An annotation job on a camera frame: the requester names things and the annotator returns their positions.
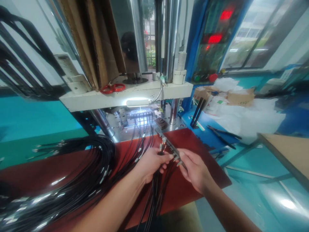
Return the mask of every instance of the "window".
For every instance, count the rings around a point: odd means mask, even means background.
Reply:
[[[260,29],[251,28],[249,33],[247,34],[247,37],[248,38],[256,38],[259,31],[260,31]]]
[[[253,0],[228,48],[222,68],[264,67],[308,8],[303,9],[301,4],[305,5],[305,0]]]
[[[257,14],[258,14],[257,12],[253,12],[253,11],[248,12],[245,19],[244,19],[244,22],[245,23],[253,23]]]
[[[240,28],[238,31],[237,37],[246,37],[248,31],[249,31],[249,28]]]
[[[142,0],[144,14],[144,38],[148,72],[155,72],[155,2]]]

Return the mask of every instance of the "hand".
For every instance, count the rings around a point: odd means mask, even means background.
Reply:
[[[158,155],[159,151],[159,148],[149,148],[134,167],[146,184],[152,180],[154,173],[160,167],[160,173],[163,174],[169,161],[174,158],[173,155],[168,153]]]
[[[181,160],[188,171],[180,165],[180,171],[184,178],[191,182],[196,191],[200,194],[215,183],[201,157],[187,149],[178,149]]]

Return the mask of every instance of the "red digital display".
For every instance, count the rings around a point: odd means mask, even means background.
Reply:
[[[213,34],[209,37],[208,44],[217,44],[222,38],[221,34]]]
[[[228,20],[233,14],[233,10],[224,10],[221,14],[220,20]]]

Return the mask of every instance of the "forearm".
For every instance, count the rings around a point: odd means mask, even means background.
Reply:
[[[133,169],[82,219],[73,231],[117,231],[144,185],[143,178]]]
[[[227,232],[261,232],[214,181],[203,190],[203,195]]]

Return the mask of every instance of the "person's right hand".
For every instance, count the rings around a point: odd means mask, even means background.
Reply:
[[[204,161],[201,157],[192,151],[179,148],[179,155],[181,160],[186,165],[188,171],[180,165],[180,171],[184,178],[191,182],[196,191],[203,194],[210,185],[215,184],[211,177]]]

